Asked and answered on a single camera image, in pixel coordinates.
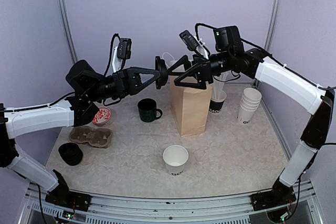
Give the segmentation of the white paper cup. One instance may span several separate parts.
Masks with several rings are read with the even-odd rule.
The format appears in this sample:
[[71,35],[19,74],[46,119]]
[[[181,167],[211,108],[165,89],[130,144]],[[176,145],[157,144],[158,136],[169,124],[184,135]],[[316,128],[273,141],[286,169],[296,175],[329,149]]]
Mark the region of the white paper cup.
[[177,176],[184,171],[189,154],[185,147],[171,145],[163,151],[162,157],[165,162],[166,171],[172,176]]

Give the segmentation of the black cup lid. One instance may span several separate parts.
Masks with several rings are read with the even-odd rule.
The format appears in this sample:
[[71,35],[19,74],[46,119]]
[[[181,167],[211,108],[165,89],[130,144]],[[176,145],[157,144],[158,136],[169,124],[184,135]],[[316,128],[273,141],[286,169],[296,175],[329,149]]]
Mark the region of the black cup lid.
[[155,81],[156,88],[159,90],[163,86],[165,86],[168,81],[168,73],[165,60],[161,59],[160,56],[155,57],[155,69],[160,74],[160,77]]

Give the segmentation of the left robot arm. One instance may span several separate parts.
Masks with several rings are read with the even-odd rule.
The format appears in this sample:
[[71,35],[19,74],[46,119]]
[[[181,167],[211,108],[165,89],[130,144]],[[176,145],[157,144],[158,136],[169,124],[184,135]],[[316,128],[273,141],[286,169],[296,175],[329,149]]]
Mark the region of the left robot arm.
[[111,98],[120,101],[135,95],[158,80],[158,70],[130,67],[110,76],[94,71],[85,60],[76,62],[66,75],[73,92],[60,100],[25,108],[1,107],[1,167],[6,167],[51,192],[60,204],[73,201],[62,175],[48,170],[25,153],[15,138],[57,127],[77,127],[89,124],[98,113],[96,102]]

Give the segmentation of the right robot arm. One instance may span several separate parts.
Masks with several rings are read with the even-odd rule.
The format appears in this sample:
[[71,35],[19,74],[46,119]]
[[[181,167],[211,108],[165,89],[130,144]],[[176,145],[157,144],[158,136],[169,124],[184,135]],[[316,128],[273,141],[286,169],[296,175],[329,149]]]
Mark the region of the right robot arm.
[[215,76],[234,71],[274,87],[299,103],[311,115],[299,145],[268,194],[269,201],[279,205],[288,198],[293,184],[310,167],[318,150],[325,145],[332,121],[334,89],[313,83],[257,45],[245,50],[243,44],[246,40],[241,38],[237,26],[213,27],[212,30],[217,51],[212,55],[208,51],[198,51],[202,46],[198,35],[193,36],[188,30],[180,33],[188,50],[195,54],[193,61],[183,56],[168,68],[167,74],[176,76],[176,86],[206,89],[207,84],[213,83]]

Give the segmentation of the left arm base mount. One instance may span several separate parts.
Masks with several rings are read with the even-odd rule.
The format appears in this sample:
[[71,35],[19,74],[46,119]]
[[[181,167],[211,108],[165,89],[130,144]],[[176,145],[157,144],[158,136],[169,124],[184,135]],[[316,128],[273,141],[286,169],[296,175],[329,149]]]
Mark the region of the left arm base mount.
[[57,187],[47,193],[45,201],[57,206],[87,212],[91,203],[91,196]]

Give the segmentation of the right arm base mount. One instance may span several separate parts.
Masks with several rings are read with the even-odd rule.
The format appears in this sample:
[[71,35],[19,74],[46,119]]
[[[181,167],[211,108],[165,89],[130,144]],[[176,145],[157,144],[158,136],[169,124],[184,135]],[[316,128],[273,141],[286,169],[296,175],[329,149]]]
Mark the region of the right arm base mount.
[[254,211],[273,208],[296,201],[296,196],[292,187],[273,187],[271,190],[255,193],[250,196]]

